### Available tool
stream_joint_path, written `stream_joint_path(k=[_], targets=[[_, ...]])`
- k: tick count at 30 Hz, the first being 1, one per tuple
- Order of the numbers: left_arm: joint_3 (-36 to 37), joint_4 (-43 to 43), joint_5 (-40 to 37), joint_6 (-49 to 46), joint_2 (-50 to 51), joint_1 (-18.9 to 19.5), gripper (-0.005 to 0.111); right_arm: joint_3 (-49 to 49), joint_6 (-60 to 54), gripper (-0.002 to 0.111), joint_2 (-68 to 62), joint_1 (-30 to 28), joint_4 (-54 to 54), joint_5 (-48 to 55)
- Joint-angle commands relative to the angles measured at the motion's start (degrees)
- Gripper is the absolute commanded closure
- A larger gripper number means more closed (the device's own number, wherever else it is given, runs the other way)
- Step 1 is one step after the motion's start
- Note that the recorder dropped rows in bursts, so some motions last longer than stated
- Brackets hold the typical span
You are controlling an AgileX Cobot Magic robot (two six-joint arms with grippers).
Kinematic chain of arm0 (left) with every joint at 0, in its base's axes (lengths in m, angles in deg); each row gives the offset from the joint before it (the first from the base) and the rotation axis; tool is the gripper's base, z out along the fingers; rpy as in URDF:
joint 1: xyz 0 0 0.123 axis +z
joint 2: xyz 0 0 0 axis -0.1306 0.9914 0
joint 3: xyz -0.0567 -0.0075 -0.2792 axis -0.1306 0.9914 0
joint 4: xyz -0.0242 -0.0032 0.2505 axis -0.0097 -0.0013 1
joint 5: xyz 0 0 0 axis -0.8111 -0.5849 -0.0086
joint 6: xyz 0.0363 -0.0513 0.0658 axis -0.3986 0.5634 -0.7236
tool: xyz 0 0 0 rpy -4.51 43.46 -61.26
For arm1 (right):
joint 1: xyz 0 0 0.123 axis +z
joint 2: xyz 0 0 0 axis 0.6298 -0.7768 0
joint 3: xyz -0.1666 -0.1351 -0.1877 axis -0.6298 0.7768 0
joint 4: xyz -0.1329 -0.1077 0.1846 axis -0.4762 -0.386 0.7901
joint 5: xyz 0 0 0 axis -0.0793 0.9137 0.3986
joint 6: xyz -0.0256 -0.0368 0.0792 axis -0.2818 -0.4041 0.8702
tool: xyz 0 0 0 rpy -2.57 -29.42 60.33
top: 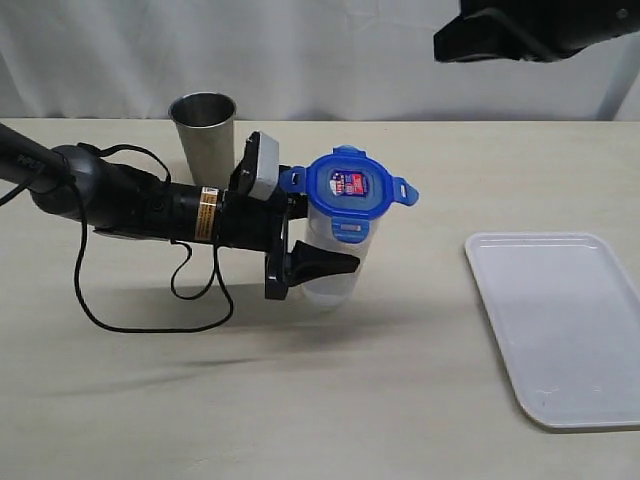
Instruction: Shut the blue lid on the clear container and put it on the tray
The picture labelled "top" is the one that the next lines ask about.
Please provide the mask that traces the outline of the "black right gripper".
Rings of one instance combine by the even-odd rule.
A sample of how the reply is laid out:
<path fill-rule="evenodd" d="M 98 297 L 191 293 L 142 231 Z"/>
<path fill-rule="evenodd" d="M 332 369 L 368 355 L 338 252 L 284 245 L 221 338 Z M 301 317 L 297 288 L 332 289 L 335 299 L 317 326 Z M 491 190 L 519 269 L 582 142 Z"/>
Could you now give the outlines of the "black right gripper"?
<path fill-rule="evenodd" d="M 433 36 L 439 63 L 552 63 L 639 32 L 639 1 L 536 1 L 534 37 L 503 14 L 457 16 Z"/>

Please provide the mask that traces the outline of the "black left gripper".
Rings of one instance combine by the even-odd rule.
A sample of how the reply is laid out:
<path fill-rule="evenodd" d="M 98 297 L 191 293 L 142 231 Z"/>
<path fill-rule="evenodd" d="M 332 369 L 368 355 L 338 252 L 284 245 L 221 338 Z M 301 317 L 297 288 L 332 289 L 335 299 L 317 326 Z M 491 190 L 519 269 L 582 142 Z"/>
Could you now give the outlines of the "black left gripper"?
<path fill-rule="evenodd" d="M 264 254 L 264 296 L 269 300 L 284 300 L 289 285 L 355 273 L 360 266 L 356 256 L 302 241 L 287 254 L 288 222 L 308 216 L 302 170 L 281 165 L 278 187 L 267 201 L 225 190 L 217 208 L 217 246 Z"/>

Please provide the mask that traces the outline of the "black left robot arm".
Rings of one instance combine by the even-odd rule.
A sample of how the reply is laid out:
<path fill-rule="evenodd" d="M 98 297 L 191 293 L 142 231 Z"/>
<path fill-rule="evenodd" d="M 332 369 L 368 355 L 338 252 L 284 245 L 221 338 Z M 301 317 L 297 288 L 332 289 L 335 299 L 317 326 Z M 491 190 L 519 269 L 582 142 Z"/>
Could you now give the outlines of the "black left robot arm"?
<path fill-rule="evenodd" d="M 130 165 L 108 162 L 121 151 L 86 143 L 46 148 L 1 128 L 1 177 L 27 179 L 42 211 L 76 221 L 114 238 L 168 240 L 262 252 L 265 296 L 283 300 L 290 288 L 355 272 L 357 257 L 298 241 L 288 244 L 288 223 L 307 216 L 308 198 L 287 193 L 278 177 L 277 143 L 255 131 L 224 189 L 175 183 Z"/>

